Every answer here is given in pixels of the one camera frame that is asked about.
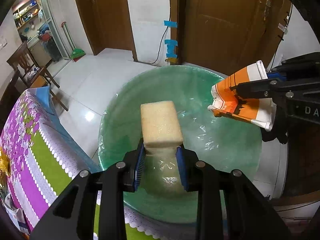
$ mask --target door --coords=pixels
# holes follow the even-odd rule
[[[76,0],[76,3],[89,41],[94,41],[90,44],[97,46],[92,50],[131,50],[136,60],[128,0]]]
[[[253,63],[271,0],[187,0],[183,61],[230,75]]]
[[[57,48],[58,48],[62,58],[63,59],[70,59],[68,52],[67,52],[64,44],[62,43],[62,40],[57,32],[55,23],[54,23],[53,18],[51,16],[51,12],[50,12],[47,0],[41,0],[41,7],[42,7],[42,11],[43,11],[46,23],[49,26],[53,40],[54,40],[55,44],[57,45]]]

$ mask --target crushed paper cup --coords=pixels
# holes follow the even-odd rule
[[[276,104],[271,98],[242,99],[230,87],[239,83],[267,79],[267,73],[261,60],[251,64],[211,88],[212,105],[208,106],[215,117],[229,117],[249,122],[270,131],[276,115]]]

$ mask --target wooden furniture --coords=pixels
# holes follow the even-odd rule
[[[20,73],[19,76],[21,80],[24,82],[24,84],[27,86],[27,88],[30,87],[42,87],[49,83],[51,85],[51,82],[59,88],[60,86],[58,83],[54,80],[53,76],[50,74],[50,72],[47,70],[47,66],[39,66],[36,60],[34,59],[33,55],[31,54],[30,50],[27,47],[27,43],[24,42],[20,45],[19,48],[12,54],[12,56],[7,60],[7,63],[14,69],[18,69],[18,65],[22,67],[25,71],[24,75]],[[26,75],[31,72],[33,67],[38,67],[38,72],[31,78],[31,79],[25,79]],[[57,96],[50,90],[51,95],[57,102],[66,110],[68,111],[68,108],[57,98]]]
[[[38,15],[38,12],[36,12],[35,14],[33,14],[33,16],[31,18],[29,18],[28,20],[24,20],[23,18],[31,12],[34,12],[36,9],[39,10],[39,6],[38,3],[36,3],[35,5],[33,5],[32,7],[28,8],[25,10],[26,7],[28,7],[30,5],[30,3],[33,0],[23,0],[22,2],[20,2],[19,4],[17,4],[16,6],[12,7],[12,12],[13,14],[18,13],[18,17],[14,18],[14,22],[17,26],[17,23],[20,22],[21,26],[17,27],[17,30],[19,30],[20,28],[22,28],[25,24],[27,24],[29,21],[31,21],[34,17],[36,17]]]
[[[0,87],[0,132],[2,131],[7,118],[18,100],[20,93],[15,88],[20,71],[12,70],[9,76]]]

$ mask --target transparent plastic film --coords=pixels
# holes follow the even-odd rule
[[[240,169],[249,178],[257,170],[261,153],[260,128],[225,117],[214,117],[211,87],[223,78],[191,66],[163,66],[146,71],[125,84],[103,115],[99,133],[99,159],[103,169],[137,148],[142,138],[140,105],[174,102],[184,146],[215,169]],[[174,157],[147,156],[140,187],[124,193],[130,207],[151,218],[173,222],[196,221],[197,193],[180,186]]]

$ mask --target plastic bag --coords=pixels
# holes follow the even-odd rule
[[[178,113],[185,148],[195,151],[200,160],[217,170],[230,172],[237,168],[253,179],[261,153],[260,128],[225,117],[216,118],[207,109],[212,103],[211,87],[221,80],[206,69],[179,65],[155,68],[134,77],[115,95],[103,115],[98,149],[102,168],[107,169],[122,160],[126,152],[137,148],[142,137],[141,104],[171,100]],[[156,163],[155,167],[169,168],[173,162],[164,163],[164,166]],[[146,172],[154,164],[146,163]],[[157,220],[196,221],[194,192],[168,197],[149,194],[141,186],[135,193],[125,192],[124,201]]]

